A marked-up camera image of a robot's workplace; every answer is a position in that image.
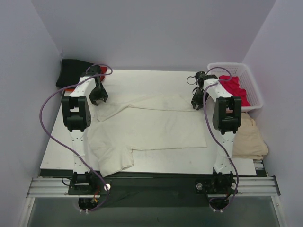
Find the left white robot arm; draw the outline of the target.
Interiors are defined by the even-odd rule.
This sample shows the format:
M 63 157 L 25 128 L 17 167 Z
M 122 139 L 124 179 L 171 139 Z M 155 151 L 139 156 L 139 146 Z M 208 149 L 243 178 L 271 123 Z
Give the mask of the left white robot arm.
M 89 102 L 97 106 L 100 101 L 106 102 L 108 94 L 102 85 L 102 73 L 98 65 L 92 65 L 80 78 L 81 85 L 61 100 L 64 126 L 70 133 L 74 154 L 74 169 L 71 177 L 71 188 L 80 189 L 84 194 L 92 194 L 97 188 L 96 175 L 88 168 L 89 146 L 88 127 L 92 123 Z

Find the cream white t-shirt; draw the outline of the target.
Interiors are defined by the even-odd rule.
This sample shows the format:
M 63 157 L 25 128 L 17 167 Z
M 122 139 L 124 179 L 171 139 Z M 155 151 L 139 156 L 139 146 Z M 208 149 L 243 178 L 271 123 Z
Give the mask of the cream white t-shirt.
M 134 166 L 133 150 L 207 146 L 203 113 L 193 109 L 189 96 L 116 96 L 89 109 L 89 146 L 102 176 Z

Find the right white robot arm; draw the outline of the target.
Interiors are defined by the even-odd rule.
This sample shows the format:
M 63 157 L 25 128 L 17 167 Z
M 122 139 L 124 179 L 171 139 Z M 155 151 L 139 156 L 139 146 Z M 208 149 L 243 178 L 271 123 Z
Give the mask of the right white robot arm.
M 230 175 L 235 170 L 231 157 L 235 134 L 241 125 L 242 100 L 229 93 L 216 75 L 199 71 L 193 78 L 196 88 L 193 90 L 191 105 L 196 110 L 203 109 L 208 130 L 217 144 L 214 170 L 218 174 Z M 214 101 L 212 124 L 206 113 L 208 98 Z

